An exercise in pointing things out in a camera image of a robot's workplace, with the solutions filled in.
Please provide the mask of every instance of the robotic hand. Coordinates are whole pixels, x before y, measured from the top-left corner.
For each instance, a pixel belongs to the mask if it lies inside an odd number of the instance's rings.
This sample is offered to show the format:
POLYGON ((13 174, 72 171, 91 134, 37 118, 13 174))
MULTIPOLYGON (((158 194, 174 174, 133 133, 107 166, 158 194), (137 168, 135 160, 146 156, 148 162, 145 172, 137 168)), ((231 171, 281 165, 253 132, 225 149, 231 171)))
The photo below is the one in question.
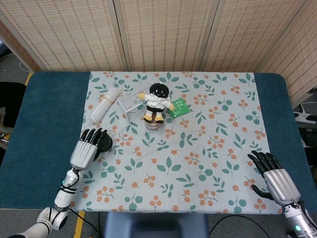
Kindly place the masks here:
POLYGON ((288 172, 272 154, 257 151, 252 153, 255 156, 248 154, 248 157, 256 165, 270 192, 262 192, 254 184, 252 188, 260 197, 274 200, 284 206, 285 216, 294 230, 288 237, 317 238, 316 224, 305 209, 304 202, 299 200, 301 195, 288 172))
POLYGON ((8 238, 47 238, 52 229, 60 230, 65 225, 70 203, 75 198, 78 181, 81 178, 81 171, 86 170, 100 152, 106 151, 112 146, 112 140, 106 130, 102 132, 102 128, 99 128, 95 131, 95 129, 85 130, 78 140, 70 157, 70 164, 73 168, 67 172, 60 189, 57 191, 54 201, 55 209, 45 208, 39 214, 34 226, 23 233, 8 238))

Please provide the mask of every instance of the green package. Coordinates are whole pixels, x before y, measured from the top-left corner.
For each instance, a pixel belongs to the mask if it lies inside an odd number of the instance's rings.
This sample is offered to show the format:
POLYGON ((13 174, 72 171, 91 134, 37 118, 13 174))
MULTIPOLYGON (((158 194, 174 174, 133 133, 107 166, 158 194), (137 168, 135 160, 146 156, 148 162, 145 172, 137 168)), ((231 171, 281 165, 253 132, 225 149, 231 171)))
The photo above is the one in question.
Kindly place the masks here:
POLYGON ((189 108, 186 105, 184 99, 180 98, 172 102, 175 106, 174 111, 172 111, 172 118, 175 119, 189 112, 189 108))

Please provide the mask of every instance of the gray carpet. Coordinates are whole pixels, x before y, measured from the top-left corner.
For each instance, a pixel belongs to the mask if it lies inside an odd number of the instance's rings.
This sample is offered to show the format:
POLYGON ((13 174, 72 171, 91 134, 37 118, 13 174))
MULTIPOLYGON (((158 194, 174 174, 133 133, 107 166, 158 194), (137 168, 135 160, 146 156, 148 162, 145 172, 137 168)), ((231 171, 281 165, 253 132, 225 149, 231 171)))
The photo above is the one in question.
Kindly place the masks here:
MULTIPOLYGON (((19 67, 20 61, 15 56, 8 56, 0 59, 0 81, 24 83, 28 73, 19 67)), ((0 210, 0 231, 1 237, 23 232, 31 227, 40 213, 39 210, 0 210)), ((209 228, 224 215, 209 215, 209 228)), ((259 223, 270 235, 271 238, 286 237, 285 234, 290 230, 287 220, 283 215, 246 215, 259 223)), ((311 214, 317 221, 317 213, 311 214)), ((85 214, 85 219, 98 227, 98 213, 89 212, 85 214)), ((101 215, 101 225, 104 228, 106 213, 101 215)), ((77 217, 70 213, 68 222, 60 231, 53 231, 51 238, 72 238, 74 236, 77 217)), ((88 224, 84 223, 82 238, 97 238, 98 234, 88 224)), ((222 221, 211 235, 212 238, 265 238, 265 234, 252 222, 239 217, 227 218, 222 221)))

